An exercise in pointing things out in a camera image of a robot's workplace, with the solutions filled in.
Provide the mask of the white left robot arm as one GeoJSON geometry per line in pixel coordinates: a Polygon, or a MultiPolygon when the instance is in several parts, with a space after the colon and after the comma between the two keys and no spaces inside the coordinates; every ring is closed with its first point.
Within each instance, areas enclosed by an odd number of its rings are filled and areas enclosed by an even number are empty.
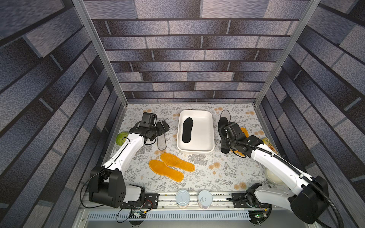
{"type": "Polygon", "coordinates": [[[147,141],[154,143],[169,130],[170,126],[165,120],[157,121],[156,114],[143,113],[142,120],[129,130],[116,154],[91,171],[88,182],[89,201],[112,208],[121,208],[124,203],[143,206],[145,189],[125,184],[124,173],[134,155],[147,141]]]}

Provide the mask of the black foam insole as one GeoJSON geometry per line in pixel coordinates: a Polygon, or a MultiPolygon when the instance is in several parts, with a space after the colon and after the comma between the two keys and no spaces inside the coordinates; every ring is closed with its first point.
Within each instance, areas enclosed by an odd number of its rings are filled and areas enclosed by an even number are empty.
{"type": "Polygon", "coordinates": [[[221,138],[220,150],[223,154],[228,154],[230,152],[226,141],[227,133],[224,130],[224,126],[226,126],[228,123],[229,121],[226,117],[221,117],[218,121],[218,133],[221,138]]]}
{"type": "Polygon", "coordinates": [[[186,118],[182,127],[182,142],[189,143],[191,141],[193,126],[193,119],[190,117],[186,118]]]}

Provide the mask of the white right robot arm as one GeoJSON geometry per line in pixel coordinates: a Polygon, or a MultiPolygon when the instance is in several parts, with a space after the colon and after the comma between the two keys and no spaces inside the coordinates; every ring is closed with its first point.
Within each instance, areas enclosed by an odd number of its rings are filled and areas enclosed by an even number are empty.
{"type": "Polygon", "coordinates": [[[283,193],[271,194],[255,188],[253,194],[258,202],[288,209],[308,224],[316,222],[329,207],[328,184],[324,178],[313,177],[296,168],[274,153],[258,137],[246,137],[236,123],[219,123],[218,133],[223,149],[238,151],[259,162],[281,179],[291,191],[287,197],[283,193]]]}

